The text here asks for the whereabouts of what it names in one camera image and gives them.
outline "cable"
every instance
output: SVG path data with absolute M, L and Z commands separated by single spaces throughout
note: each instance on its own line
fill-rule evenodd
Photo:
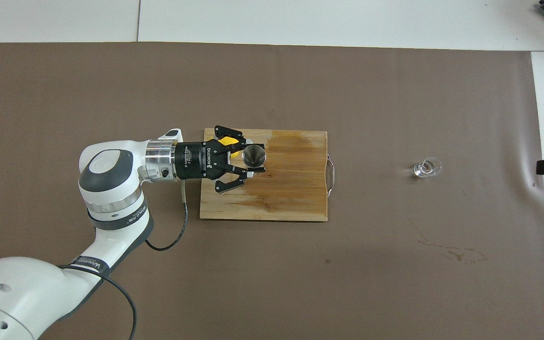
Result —
M 138 323 L 138 311 L 136 310 L 136 306 L 134 304 L 134 301 L 131 299 L 131 297 L 129 296 L 127 291 L 125 291 L 125 289 L 123 289 L 123 287 L 119 286 L 119 284 L 116 283 L 111 278 L 108 278 L 107 276 L 104 276 L 104 275 L 102 275 L 102 274 L 100 274 L 98 272 L 92 271 L 91 269 L 87 269 L 87 268 L 83 268 L 83 267 L 77 267 L 75 265 L 58 265 L 58 268 L 60 268 L 60 269 L 74 269 L 75 271 L 80 271 L 80 272 L 93 274 L 95 276 L 98 276 L 102 280 L 108 281 L 110 284 L 115 286 L 116 289 L 119 289 L 119 291 L 121 293 L 123 293 L 123 295 L 125 295 L 125 299 L 127 299 L 127 302 L 131 306 L 131 312 L 134 315 L 134 322 L 131 325 L 131 333 L 129 334 L 129 340 L 132 340 L 134 338 L 134 334 L 136 333 L 136 324 Z
M 166 247 L 162 247 L 162 248 L 159 248 L 159 247 L 155 247 L 153 246 L 152 243 L 150 243 L 148 241 L 148 239 L 145 241 L 146 244 L 154 249 L 154 250 L 157 250 L 158 252 L 162 252 L 164 250 L 168 250 L 169 248 L 175 246 L 175 244 L 177 242 L 179 242 L 179 239 L 182 238 L 182 235 L 184 234 L 184 231 L 186 230 L 186 224 L 188 224 L 188 205 L 186 204 L 186 186 L 184 185 L 184 183 L 186 182 L 186 180 L 182 180 L 182 202 L 184 203 L 184 225 L 182 226 L 182 230 L 180 230 L 179 232 L 179 235 L 178 237 L 175 239 L 175 241 L 173 241 L 171 243 L 171 245 L 168 245 Z

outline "wooden cutting board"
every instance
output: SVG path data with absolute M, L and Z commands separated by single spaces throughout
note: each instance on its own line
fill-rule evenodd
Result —
M 215 192 L 214 181 L 201 180 L 201 218 L 325 222 L 326 131 L 238 130 L 265 144 L 266 172 L 224 194 Z M 213 128 L 206 128 L 204 137 L 213 138 Z M 242 152 L 231 163 L 246 167 Z M 237 177 L 225 174 L 221 180 Z

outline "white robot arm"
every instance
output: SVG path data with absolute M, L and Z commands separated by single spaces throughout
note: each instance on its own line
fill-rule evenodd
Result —
M 216 182 L 216 191 L 224 192 L 243 185 L 248 173 L 265 171 L 229 163 L 232 152 L 254 145 L 261 149 L 254 151 L 257 160 L 253 164 L 261 166 L 263 145 L 251 144 L 240 131 L 217 126 L 216 137 L 224 136 L 238 142 L 184 143 L 181 130 L 172 129 L 157 140 L 106 142 L 86 148 L 79 161 L 78 185 L 95 226 L 95 241 L 70 266 L 108 277 L 129 252 L 146 241 L 153 218 L 141 188 L 145 181 L 215 180 L 226 172 L 239 174 L 231 183 Z M 92 273 L 60 269 L 41 260 L 0 259 L 0 339 L 39 338 L 52 323 L 80 307 L 101 283 Z

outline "brown table cover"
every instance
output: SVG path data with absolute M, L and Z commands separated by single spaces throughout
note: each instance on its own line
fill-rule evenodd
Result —
M 66 264 L 94 236 L 78 157 L 216 124 L 328 131 L 325 223 L 190 217 L 112 278 L 136 339 L 544 339 L 544 190 L 529 52 L 0 43 L 0 258 Z M 440 176 L 415 179 L 434 156 Z M 165 245 L 179 185 L 144 185 Z M 123 339 L 104 285 L 42 339 Z

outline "yellow object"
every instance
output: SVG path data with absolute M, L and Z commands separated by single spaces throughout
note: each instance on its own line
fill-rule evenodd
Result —
M 238 143 L 238 140 L 234 139 L 232 137 L 224 137 L 224 138 L 221 138 L 220 140 L 218 140 L 218 142 L 220 142 L 223 145 L 230 145 L 230 144 Z M 235 153 L 232 153 L 230 155 L 230 158 L 231 159 L 235 158 L 236 156 L 238 156 L 238 153 L 239 153 L 239 151 L 236 151 Z

